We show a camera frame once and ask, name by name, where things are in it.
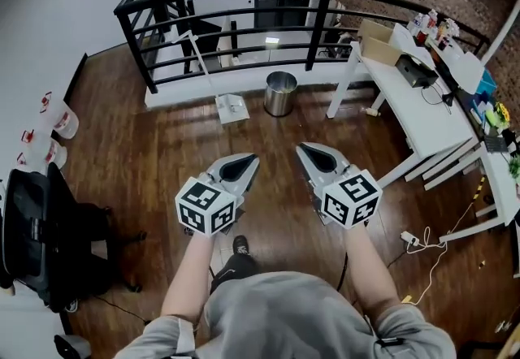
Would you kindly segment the black keyboard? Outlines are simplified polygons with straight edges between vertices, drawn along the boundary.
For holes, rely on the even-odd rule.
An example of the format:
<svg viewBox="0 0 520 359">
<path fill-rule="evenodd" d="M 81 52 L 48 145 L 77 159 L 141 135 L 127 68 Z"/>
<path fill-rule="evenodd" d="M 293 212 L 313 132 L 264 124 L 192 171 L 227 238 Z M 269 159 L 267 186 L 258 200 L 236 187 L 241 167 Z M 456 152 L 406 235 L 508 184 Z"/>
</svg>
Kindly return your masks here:
<svg viewBox="0 0 520 359">
<path fill-rule="evenodd" d="M 483 139 L 485 147 L 490 154 L 502 154 L 509 152 L 508 146 L 503 136 L 485 135 Z"/>
</svg>

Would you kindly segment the dark grey device box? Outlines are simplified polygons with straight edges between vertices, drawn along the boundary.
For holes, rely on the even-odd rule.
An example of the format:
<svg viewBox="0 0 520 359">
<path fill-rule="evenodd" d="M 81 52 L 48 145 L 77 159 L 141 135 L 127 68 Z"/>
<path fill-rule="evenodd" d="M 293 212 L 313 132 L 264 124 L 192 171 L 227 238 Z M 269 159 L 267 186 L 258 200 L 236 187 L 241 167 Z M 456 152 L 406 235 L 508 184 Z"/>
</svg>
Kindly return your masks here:
<svg viewBox="0 0 520 359">
<path fill-rule="evenodd" d="M 414 59 L 407 54 L 402 54 L 396 61 L 396 69 L 412 88 L 427 88 L 433 85 L 439 77 L 435 71 L 429 69 L 422 63 L 416 63 Z"/>
</svg>

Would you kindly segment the black mesh office chair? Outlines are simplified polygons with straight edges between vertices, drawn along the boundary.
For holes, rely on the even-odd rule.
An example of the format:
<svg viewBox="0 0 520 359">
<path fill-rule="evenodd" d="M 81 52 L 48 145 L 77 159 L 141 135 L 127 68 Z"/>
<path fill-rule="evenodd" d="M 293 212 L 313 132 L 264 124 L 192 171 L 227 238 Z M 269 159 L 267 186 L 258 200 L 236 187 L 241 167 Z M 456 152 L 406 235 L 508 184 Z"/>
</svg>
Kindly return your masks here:
<svg viewBox="0 0 520 359">
<path fill-rule="evenodd" d="M 12 170 L 0 197 L 0 288 L 20 282 L 54 313 L 113 286 L 140 292 L 119 260 L 147 234 L 118 236 L 113 220 L 111 207 L 77 201 L 54 163 L 44 174 Z"/>
</svg>

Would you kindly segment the large white desk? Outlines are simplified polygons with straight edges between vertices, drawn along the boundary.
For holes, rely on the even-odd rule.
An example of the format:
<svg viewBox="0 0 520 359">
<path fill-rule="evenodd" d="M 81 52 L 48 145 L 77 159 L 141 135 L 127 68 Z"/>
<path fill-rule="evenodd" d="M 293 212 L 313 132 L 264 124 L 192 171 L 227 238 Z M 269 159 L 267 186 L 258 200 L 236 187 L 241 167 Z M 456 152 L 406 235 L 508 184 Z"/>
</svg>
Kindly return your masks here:
<svg viewBox="0 0 520 359">
<path fill-rule="evenodd" d="M 339 82 L 332 95 L 326 116 L 329 119 L 336 116 L 345 93 L 353 82 L 356 68 L 361 63 L 379 88 L 375 104 L 389 104 L 413 150 L 411 156 L 378 180 L 381 188 L 398 180 L 426 158 L 455 150 L 471 139 L 472 130 L 462 112 L 448 111 L 444 105 L 428 104 L 423 98 L 423 91 L 411 87 L 395 67 L 363 57 L 356 41 L 350 45 L 352 51 L 346 64 L 344 79 Z"/>
</svg>

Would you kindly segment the person's black trousers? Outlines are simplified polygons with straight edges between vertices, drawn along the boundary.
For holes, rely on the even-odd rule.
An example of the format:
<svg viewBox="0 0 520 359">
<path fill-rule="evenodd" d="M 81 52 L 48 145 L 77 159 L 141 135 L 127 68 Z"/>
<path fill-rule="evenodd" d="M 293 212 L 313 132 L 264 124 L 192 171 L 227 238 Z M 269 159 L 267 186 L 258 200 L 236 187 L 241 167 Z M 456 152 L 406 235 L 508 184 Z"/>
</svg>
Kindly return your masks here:
<svg viewBox="0 0 520 359">
<path fill-rule="evenodd" d="M 233 279 L 244 279 L 259 273 L 258 263 L 249 254 L 234 253 L 230 256 L 223 269 L 215 275 L 210 286 L 210 294 L 216 288 Z"/>
</svg>

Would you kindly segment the person's right forearm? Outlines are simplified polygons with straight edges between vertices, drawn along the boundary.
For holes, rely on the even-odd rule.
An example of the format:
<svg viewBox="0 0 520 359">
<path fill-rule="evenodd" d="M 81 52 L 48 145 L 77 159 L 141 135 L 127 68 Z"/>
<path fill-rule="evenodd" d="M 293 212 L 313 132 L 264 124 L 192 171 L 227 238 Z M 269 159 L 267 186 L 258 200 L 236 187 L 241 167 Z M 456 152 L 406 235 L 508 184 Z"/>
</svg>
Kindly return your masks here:
<svg viewBox="0 0 520 359">
<path fill-rule="evenodd" d="M 374 321 L 387 309 L 400 304 L 396 285 L 363 225 L 345 231 L 344 240 L 357 300 Z"/>
</svg>

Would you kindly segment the white flat carton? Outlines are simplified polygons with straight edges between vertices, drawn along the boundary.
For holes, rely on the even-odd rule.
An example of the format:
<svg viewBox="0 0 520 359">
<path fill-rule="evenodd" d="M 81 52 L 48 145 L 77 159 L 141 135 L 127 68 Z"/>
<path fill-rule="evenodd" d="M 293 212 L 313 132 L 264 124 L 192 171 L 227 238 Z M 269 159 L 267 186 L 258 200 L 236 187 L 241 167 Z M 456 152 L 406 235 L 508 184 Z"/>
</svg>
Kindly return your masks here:
<svg viewBox="0 0 520 359">
<path fill-rule="evenodd" d="M 411 57 L 418 65 L 434 70 L 435 64 L 430 53 L 424 47 L 417 46 L 410 31 L 401 24 L 394 25 L 388 44 Z"/>
</svg>

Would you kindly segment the person's grey shirt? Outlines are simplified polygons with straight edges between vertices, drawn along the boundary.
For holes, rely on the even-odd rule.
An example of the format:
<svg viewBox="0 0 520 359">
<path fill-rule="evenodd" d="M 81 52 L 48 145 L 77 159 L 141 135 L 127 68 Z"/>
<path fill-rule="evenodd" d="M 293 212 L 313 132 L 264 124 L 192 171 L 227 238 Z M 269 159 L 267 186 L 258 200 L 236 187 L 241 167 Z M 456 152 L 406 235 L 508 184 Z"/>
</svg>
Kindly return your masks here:
<svg viewBox="0 0 520 359">
<path fill-rule="evenodd" d="M 419 309 L 399 304 L 370 325 L 330 284 L 313 275 L 272 272 L 229 280 L 204 308 L 210 340 L 175 316 L 148 324 L 115 359 L 456 359 L 448 334 Z M 384 348 L 377 339 L 398 337 Z"/>
</svg>

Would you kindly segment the white plastic chair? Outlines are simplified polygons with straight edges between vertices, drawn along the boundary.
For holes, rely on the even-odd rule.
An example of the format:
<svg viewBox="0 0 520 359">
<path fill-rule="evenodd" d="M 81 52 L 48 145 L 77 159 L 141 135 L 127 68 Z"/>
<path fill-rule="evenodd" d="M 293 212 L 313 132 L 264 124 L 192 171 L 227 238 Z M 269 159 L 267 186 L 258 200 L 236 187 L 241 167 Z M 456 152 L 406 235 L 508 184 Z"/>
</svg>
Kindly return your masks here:
<svg viewBox="0 0 520 359">
<path fill-rule="evenodd" d="M 471 52 L 459 54 L 448 47 L 440 51 L 440 58 L 458 86 L 468 94 L 475 94 L 484 72 L 480 60 Z"/>
</svg>

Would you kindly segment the group of bottles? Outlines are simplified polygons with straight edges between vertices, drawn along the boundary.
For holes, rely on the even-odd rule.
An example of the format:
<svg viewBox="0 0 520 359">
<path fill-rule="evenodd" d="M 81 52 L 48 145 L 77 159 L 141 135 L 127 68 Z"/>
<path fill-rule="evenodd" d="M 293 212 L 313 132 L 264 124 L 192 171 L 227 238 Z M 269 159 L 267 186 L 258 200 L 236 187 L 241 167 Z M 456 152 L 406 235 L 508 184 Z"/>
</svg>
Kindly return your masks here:
<svg viewBox="0 0 520 359">
<path fill-rule="evenodd" d="M 418 13 L 407 29 L 419 45 L 435 45 L 440 50 L 452 45 L 460 36 L 458 24 L 451 18 L 440 18 L 433 9 L 426 14 Z"/>
</svg>

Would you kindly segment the person's left forearm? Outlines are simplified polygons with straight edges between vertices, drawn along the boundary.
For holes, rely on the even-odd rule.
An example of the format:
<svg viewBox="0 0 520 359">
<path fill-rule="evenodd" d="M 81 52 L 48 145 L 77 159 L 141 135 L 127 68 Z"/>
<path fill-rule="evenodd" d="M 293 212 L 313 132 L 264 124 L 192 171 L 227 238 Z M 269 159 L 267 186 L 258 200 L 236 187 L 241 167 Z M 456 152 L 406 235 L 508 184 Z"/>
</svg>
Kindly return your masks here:
<svg viewBox="0 0 520 359">
<path fill-rule="evenodd" d="M 210 293 L 210 262 L 215 238 L 194 234 L 162 303 L 162 316 L 197 324 Z"/>
</svg>

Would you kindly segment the yellow flowers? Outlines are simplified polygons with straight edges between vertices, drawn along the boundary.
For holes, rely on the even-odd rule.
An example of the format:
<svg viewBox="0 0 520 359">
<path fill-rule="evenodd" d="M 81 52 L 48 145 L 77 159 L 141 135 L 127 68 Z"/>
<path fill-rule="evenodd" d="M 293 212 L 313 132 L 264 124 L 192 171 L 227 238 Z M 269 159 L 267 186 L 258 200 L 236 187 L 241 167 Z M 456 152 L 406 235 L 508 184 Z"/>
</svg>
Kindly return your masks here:
<svg viewBox="0 0 520 359">
<path fill-rule="evenodd" d="M 502 102 L 497 102 L 494 105 L 494 114 L 496 116 L 497 124 L 508 126 L 510 122 L 510 115 L 508 109 Z"/>
</svg>

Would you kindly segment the small white desk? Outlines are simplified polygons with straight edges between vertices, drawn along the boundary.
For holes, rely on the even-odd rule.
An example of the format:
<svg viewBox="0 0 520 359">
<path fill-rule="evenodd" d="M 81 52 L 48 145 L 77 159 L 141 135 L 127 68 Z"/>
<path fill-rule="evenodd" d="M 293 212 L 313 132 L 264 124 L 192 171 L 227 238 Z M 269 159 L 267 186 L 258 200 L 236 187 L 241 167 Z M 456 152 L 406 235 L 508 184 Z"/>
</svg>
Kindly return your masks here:
<svg viewBox="0 0 520 359">
<path fill-rule="evenodd" d="M 441 244 L 472 236 L 500 225 L 508 226 L 520 210 L 517 182 L 509 173 L 509 157 L 501 153 L 489 153 L 483 142 L 471 155 L 461 159 L 456 166 L 448 169 L 431 183 L 434 186 L 439 185 L 477 160 L 481 161 L 490 184 L 495 202 L 496 217 L 476 226 L 441 236 L 439 238 Z"/>
</svg>

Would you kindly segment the metal trash bin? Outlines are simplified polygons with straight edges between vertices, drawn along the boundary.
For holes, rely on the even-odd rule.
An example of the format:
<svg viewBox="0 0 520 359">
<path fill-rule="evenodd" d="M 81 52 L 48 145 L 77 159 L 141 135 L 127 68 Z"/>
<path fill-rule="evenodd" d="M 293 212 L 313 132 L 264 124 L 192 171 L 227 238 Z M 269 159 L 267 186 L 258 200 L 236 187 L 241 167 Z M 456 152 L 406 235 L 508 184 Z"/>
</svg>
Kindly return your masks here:
<svg viewBox="0 0 520 359">
<path fill-rule="evenodd" d="M 293 110 L 293 99 L 297 92 L 296 77 L 286 71 L 274 71 L 266 78 L 264 109 L 274 117 L 284 117 Z"/>
</svg>

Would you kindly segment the open cardboard box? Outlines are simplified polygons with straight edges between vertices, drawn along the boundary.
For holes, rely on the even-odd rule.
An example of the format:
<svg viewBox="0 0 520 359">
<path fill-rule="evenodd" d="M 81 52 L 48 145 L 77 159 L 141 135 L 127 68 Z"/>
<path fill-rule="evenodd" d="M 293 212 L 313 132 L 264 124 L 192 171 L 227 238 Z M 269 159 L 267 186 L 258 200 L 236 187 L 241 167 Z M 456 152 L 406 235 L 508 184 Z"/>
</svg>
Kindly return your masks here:
<svg viewBox="0 0 520 359">
<path fill-rule="evenodd" d="M 362 57 L 395 66 L 402 50 L 390 43 L 392 35 L 392 28 L 364 19 L 357 32 Z"/>
</svg>

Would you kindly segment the blue plastic basket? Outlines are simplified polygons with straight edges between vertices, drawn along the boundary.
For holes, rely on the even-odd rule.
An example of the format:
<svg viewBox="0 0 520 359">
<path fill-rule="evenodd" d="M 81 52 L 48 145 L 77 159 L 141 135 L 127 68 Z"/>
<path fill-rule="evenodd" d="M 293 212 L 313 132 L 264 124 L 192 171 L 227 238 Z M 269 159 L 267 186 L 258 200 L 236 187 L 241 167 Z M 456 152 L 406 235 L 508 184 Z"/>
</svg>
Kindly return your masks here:
<svg viewBox="0 0 520 359">
<path fill-rule="evenodd" d="M 497 86 L 496 82 L 493 79 L 491 73 L 487 68 L 484 68 L 482 78 L 479 82 L 478 88 L 476 90 L 477 94 L 484 94 L 491 96 L 496 91 Z"/>
</svg>

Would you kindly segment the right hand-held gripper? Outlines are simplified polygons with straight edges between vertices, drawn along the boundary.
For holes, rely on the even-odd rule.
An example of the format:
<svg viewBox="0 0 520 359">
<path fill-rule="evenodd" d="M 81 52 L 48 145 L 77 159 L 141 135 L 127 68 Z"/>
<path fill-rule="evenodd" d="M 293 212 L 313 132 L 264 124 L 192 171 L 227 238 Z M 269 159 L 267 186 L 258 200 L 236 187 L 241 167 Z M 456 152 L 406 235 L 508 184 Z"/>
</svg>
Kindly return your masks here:
<svg viewBox="0 0 520 359">
<path fill-rule="evenodd" d="M 319 143 L 301 142 L 296 152 L 314 185 L 314 210 L 323 225 L 351 229 L 375 215 L 382 188 L 367 169 L 350 165 L 339 150 Z"/>
</svg>

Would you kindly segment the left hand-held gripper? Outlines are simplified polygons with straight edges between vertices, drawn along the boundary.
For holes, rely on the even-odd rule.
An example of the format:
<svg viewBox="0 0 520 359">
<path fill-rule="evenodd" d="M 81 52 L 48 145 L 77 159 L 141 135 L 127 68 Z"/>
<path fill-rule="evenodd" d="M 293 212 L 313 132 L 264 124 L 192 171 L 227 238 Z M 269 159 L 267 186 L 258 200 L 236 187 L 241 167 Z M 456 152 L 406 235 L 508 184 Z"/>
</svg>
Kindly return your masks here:
<svg viewBox="0 0 520 359">
<path fill-rule="evenodd" d="M 243 196 L 252 186 L 259 168 L 259 157 L 253 153 L 238 153 L 216 160 L 209 177 L 189 177 L 175 196 L 179 223 L 194 233 L 214 236 L 227 233 L 237 220 Z"/>
</svg>

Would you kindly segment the white long-handled dustpan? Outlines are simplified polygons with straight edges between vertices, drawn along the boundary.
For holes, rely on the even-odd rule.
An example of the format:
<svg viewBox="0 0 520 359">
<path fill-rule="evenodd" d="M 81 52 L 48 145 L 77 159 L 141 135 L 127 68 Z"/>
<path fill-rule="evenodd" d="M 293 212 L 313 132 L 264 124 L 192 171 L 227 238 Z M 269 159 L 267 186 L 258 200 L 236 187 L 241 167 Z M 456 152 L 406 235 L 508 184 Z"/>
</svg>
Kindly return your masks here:
<svg viewBox="0 0 520 359">
<path fill-rule="evenodd" d="M 204 59 L 202 58 L 200 50 L 197 46 L 198 36 L 194 35 L 191 30 L 188 30 L 180 34 L 174 40 L 174 43 L 178 41 L 183 41 L 184 39 L 188 39 L 191 43 L 193 51 L 195 52 L 198 62 L 201 65 L 206 80 L 211 88 L 212 93 L 214 94 L 215 104 L 219 113 L 220 123 L 227 124 L 248 119 L 249 112 L 247 110 L 247 106 L 245 105 L 245 101 L 242 96 L 230 93 L 219 94 L 216 90 L 213 84 L 213 80 L 211 79 L 211 75 L 207 70 L 206 63 L 204 62 Z"/>
</svg>

